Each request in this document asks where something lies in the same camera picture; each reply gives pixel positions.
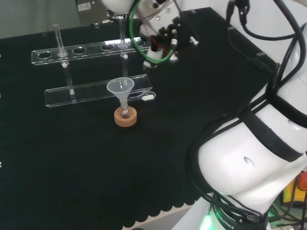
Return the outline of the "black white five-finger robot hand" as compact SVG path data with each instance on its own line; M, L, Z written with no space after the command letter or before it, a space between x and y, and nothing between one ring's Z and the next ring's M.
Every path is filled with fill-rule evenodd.
M151 69L168 61L176 61L180 49L190 45L197 46L199 38L190 27L182 12L167 7L151 16L144 17L140 10L140 37L150 42L144 53L143 66Z

